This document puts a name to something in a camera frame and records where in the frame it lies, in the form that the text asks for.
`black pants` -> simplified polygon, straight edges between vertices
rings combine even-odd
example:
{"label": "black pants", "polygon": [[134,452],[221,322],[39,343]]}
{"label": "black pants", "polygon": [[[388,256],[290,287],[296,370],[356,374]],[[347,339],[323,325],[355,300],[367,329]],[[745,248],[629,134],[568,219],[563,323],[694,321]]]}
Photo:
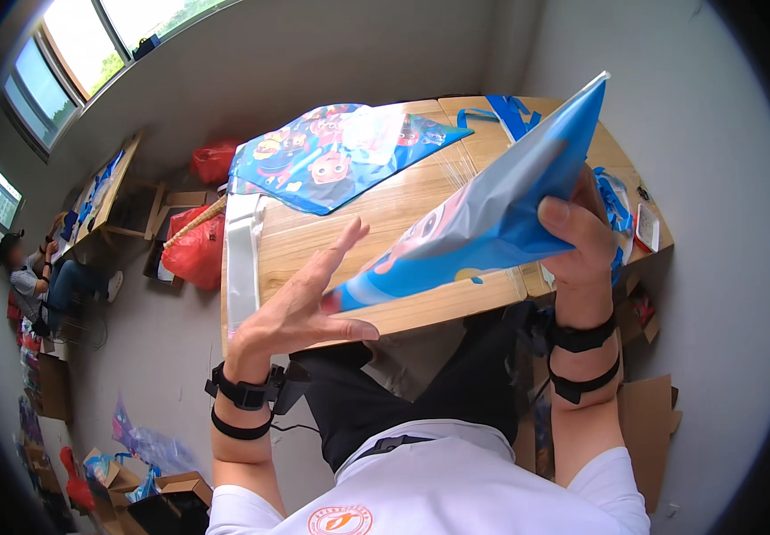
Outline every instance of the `black pants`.
{"label": "black pants", "polygon": [[323,440],[323,458],[336,472],[365,440],[412,420],[451,418],[498,429],[510,444],[518,418],[504,360],[513,330],[501,311],[465,319],[465,337],[454,355],[413,403],[391,394],[361,371],[372,357],[361,342],[290,355],[311,375],[305,398]]}

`sneaker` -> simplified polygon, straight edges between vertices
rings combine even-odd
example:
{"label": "sneaker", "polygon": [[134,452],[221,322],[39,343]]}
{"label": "sneaker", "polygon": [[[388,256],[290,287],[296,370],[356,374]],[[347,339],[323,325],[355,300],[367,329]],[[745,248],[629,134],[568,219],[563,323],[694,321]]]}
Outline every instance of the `sneaker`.
{"label": "sneaker", "polygon": [[120,287],[123,286],[123,272],[116,272],[114,276],[108,281],[108,302],[114,303],[114,299],[120,292]]}

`jeans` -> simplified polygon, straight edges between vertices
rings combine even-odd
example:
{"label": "jeans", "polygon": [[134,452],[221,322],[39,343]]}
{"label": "jeans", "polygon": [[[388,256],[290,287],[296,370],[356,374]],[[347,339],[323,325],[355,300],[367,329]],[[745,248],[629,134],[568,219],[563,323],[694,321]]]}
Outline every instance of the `jeans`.
{"label": "jeans", "polygon": [[413,403],[361,371],[372,357],[361,342],[290,355],[310,373],[305,399],[333,472],[371,436],[413,420],[486,424],[513,444],[519,418],[504,360],[515,348],[515,331],[501,322],[500,309],[467,317],[465,326],[454,355]]}
{"label": "jeans", "polygon": [[108,277],[75,260],[57,263],[49,276],[49,292],[46,296],[46,302],[51,307],[48,325],[52,332],[60,327],[73,292],[80,297],[88,297],[95,292],[99,292],[101,296],[108,295]]}

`cap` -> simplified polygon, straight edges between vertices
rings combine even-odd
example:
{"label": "cap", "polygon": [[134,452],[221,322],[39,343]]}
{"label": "cap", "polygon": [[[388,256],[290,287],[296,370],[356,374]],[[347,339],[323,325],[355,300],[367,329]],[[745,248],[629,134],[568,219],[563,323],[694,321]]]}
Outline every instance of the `cap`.
{"label": "cap", "polygon": [[20,229],[19,232],[9,232],[1,238],[0,242],[0,265],[6,265],[7,257],[10,255],[13,248],[19,243],[19,240],[25,235],[25,230]]}

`person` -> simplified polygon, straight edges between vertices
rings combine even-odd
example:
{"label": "person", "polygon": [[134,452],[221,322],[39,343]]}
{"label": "person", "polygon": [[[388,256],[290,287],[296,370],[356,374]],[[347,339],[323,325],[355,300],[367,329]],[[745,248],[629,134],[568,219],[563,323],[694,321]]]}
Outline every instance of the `person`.
{"label": "person", "polygon": [[[601,202],[584,169],[568,202],[547,197],[538,208],[542,225],[575,246],[542,261],[555,275],[561,327],[595,331],[613,313],[609,266],[616,246]],[[318,251],[236,331],[223,365],[231,383],[265,383],[273,354],[290,354],[309,371],[305,398],[335,487],[286,516],[268,434],[238,440],[214,419],[208,534],[648,533],[617,416],[617,337],[577,353],[552,349],[558,378],[612,379],[582,393],[578,404],[550,384],[555,481],[543,479],[514,464],[517,416],[503,363],[514,334],[500,313],[466,319],[454,356],[414,402],[359,369],[369,352],[358,341],[377,339],[377,328],[329,316],[322,295],[345,253],[368,232],[356,218]],[[302,351],[327,340],[356,343]],[[268,404],[240,410],[222,393],[214,411],[223,426],[243,430],[272,418]]]}
{"label": "person", "polygon": [[5,234],[0,242],[0,265],[8,272],[19,310],[34,324],[35,332],[44,337],[58,330],[74,292],[111,303],[123,285],[123,272],[116,272],[109,279],[75,260],[56,262],[53,266],[52,256],[58,251],[53,235],[65,215],[66,212],[55,217],[45,244],[28,257],[22,249],[22,231]]}

